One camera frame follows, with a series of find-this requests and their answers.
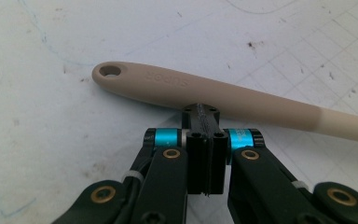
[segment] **white cable tie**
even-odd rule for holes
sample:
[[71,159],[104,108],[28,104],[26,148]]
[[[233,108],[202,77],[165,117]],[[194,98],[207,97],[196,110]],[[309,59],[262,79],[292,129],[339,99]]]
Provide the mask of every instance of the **white cable tie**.
[[126,172],[126,174],[123,175],[123,178],[121,178],[121,182],[124,182],[124,179],[128,176],[131,176],[131,177],[135,177],[137,179],[139,179],[139,181],[141,181],[141,184],[144,183],[144,176],[139,173],[138,171],[134,171],[134,170],[129,170]]
[[292,182],[296,189],[308,189],[308,185],[301,180],[295,180]]

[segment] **white table surface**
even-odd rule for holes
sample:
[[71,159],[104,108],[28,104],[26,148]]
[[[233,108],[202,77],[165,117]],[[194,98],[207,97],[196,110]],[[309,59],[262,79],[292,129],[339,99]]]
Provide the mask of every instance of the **white table surface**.
[[[100,89],[90,73],[105,61],[358,115],[358,0],[0,1],[0,223],[52,222],[88,185],[120,180],[147,128],[180,128],[176,110]],[[228,119],[221,127],[258,128],[310,189],[358,190],[357,142]],[[232,223],[227,188],[189,196],[187,223]]]

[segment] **black plastic part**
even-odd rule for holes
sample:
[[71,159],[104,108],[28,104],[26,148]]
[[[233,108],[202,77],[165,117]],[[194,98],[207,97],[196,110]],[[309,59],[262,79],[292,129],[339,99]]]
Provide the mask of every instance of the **black plastic part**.
[[218,109],[189,105],[182,111],[188,153],[188,193],[222,194],[226,173],[228,134],[219,128]]
[[[245,159],[252,150],[258,158]],[[321,223],[335,223],[316,210],[296,189],[293,175],[265,147],[245,147],[234,152],[228,194],[228,208],[235,223],[297,223],[308,214]]]
[[325,182],[315,186],[313,196],[317,204],[321,206],[321,211],[338,223],[358,223],[358,192],[356,190],[338,183]]
[[[114,197],[105,203],[95,203],[91,194],[99,187],[112,187],[115,189]],[[57,218],[53,224],[108,224],[113,223],[120,208],[125,202],[126,190],[124,186],[113,180],[104,180],[87,187],[75,203],[62,216]]]
[[[163,155],[166,149],[172,148],[180,152],[179,157],[167,158]],[[185,150],[179,147],[158,148],[139,193],[131,223],[185,223],[186,175]]]

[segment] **beige plastic spoon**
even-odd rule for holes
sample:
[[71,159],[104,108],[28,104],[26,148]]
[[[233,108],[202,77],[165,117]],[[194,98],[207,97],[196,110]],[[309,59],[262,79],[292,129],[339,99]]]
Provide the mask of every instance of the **beige plastic spoon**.
[[358,141],[358,117],[252,91],[171,69],[124,62],[98,64],[92,78],[102,88],[138,101],[172,108],[212,105],[222,116],[258,121]]

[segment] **blue marker band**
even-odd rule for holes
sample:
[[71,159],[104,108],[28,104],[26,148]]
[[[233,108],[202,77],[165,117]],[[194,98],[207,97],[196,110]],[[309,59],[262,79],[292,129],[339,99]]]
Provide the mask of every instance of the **blue marker band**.
[[254,145],[252,133],[249,129],[228,129],[228,132],[231,141],[231,155],[240,147],[252,147]]
[[157,147],[177,147],[178,130],[173,128],[156,129],[155,148]]

